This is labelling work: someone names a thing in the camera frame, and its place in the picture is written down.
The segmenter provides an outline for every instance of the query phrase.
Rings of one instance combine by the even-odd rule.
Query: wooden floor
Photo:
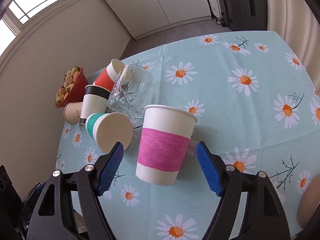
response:
[[[230,32],[228,27],[217,25],[215,19],[173,27],[145,38],[134,40],[131,38],[120,59],[127,58],[139,52],[151,49],[163,44],[179,41],[191,37],[212,33]]]

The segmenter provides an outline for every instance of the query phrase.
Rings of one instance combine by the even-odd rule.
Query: tablecloth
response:
[[[291,234],[301,230],[296,220],[299,201],[320,172],[320,101],[301,61],[276,33],[205,35],[122,61],[153,75],[146,103],[184,109],[198,122],[171,186],[148,184],[135,176],[141,128],[134,129],[110,190],[99,198],[117,239],[203,237],[219,198],[210,191],[194,156],[199,141],[241,172],[265,171]],[[75,172],[102,154],[84,126],[65,124],[57,168]],[[72,196],[81,214],[77,193]],[[239,232],[244,207],[243,193],[232,236]]]

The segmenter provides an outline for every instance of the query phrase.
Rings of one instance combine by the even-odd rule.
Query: red bowl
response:
[[[72,90],[59,106],[55,104],[56,108],[65,107],[68,103],[82,102],[84,97],[84,89],[85,89],[85,86],[88,85],[88,81],[83,74],[83,68],[82,67],[79,67],[79,68],[80,68],[80,75],[78,76],[78,79],[76,80]]]

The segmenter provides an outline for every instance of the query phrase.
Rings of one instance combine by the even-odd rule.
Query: silver bolt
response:
[[[234,170],[235,170],[235,167],[232,166],[232,165],[227,165],[227,166],[226,166],[226,169],[227,169],[227,171],[234,171]]]
[[[92,164],[89,164],[89,165],[87,165],[87,166],[84,167],[84,169],[85,169],[86,171],[92,171],[93,168],[94,168],[94,166],[93,166]]]
[[[61,171],[56,170],[52,173],[52,176],[58,177],[60,174],[61,174]]]
[[[259,177],[261,178],[265,178],[267,176],[267,174],[264,171],[259,171]]]

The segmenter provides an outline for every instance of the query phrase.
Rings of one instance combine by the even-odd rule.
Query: bowl of strawberries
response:
[[[56,108],[65,107],[68,103],[82,102],[85,86],[88,81],[82,67],[73,67],[65,75],[65,82],[56,95]]]

